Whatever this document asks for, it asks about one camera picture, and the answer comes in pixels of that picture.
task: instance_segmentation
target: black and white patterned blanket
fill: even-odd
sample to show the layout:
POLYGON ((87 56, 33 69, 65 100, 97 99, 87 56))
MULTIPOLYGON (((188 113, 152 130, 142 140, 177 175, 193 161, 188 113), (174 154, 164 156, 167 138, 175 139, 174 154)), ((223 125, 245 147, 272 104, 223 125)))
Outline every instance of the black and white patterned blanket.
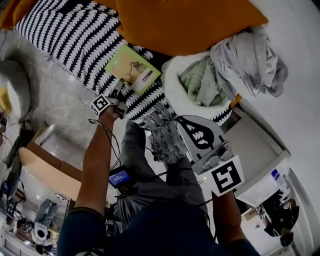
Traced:
MULTIPOLYGON (((122 44, 128 44, 116 30, 119 24, 116 11, 90 0, 39 0, 15 29, 85 87, 97 95, 108 96, 118 80, 104 67, 122 44)), ((159 70, 171 58, 141 46, 129 46, 159 70)), ((128 106, 127 117, 142 127, 145 126, 143 118, 154 111, 159 101, 175 116, 165 99, 160 79, 143 95, 127 86, 121 92, 128 106)), ((221 124, 230 112, 231 109, 213 120, 221 124)))

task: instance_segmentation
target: blue screen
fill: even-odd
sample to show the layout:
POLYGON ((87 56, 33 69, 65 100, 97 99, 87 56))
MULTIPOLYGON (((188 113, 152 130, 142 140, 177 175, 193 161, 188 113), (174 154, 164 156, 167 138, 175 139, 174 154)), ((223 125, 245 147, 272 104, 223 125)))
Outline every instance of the blue screen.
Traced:
POLYGON ((123 171, 120 171, 114 175, 111 175, 109 177, 109 182, 112 184, 112 186, 116 187, 118 186, 119 184, 121 183, 124 183, 124 182, 128 182, 130 181, 130 177, 129 175, 126 173, 125 170, 123 171))

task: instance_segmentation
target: book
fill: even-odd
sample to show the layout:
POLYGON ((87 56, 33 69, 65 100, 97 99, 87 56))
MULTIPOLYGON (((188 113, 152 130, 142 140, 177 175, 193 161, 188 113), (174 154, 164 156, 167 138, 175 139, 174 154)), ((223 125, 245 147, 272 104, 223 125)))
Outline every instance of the book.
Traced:
POLYGON ((104 69, 117 79, 124 79, 124 83, 139 95, 142 95, 161 74, 126 44, 119 47, 104 69))

